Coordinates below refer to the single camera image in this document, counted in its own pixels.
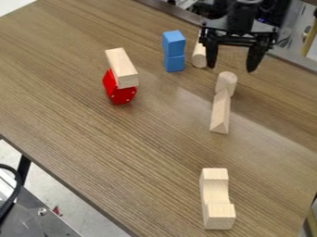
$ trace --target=floor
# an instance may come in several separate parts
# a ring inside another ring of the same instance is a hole
[[[16,168],[19,158],[18,151],[0,141],[0,163]],[[62,218],[83,237],[130,236],[34,164],[25,187],[50,208],[58,206]]]

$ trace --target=black cable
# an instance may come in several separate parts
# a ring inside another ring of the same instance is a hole
[[[6,216],[7,211],[10,209],[10,207],[12,206],[12,204],[14,203],[14,200],[18,197],[19,195],[19,191],[22,187],[22,180],[20,175],[18,174],[18,172],[13,169],[10,166],[4,165],[4,164],[0,164],[0,168],[2,169],[6,169],[8,171],[10,171],[11,173],[13,173],[15,175],[15,180],[17,182],[17,185],[14,189],[14,191],[12,192],[12,194],[7,198],[7,200],[0,206],[0,223],[2,223],[3,218]]]

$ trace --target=stacked blocks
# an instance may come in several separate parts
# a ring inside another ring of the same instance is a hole
[[[184,70],[185,38],[180,31],[162,33],[164,67],[167,72]]]
[[[126,104],[133,100],[138,73],[123,48],[106,50],[111,67],[103,78],[106,94],[114,105]]]

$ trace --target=wooden arch block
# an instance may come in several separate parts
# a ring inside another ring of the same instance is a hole
[[[229,200],[227,169],[203,168],[199,189],[205,229],[230,230],[235,223],[235,205]]]

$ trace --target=wooden cylinder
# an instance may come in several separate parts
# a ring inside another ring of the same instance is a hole
[[[203,69],[207,66],[206,48],[197,41],[192,55],[192,64],[194,67]]]

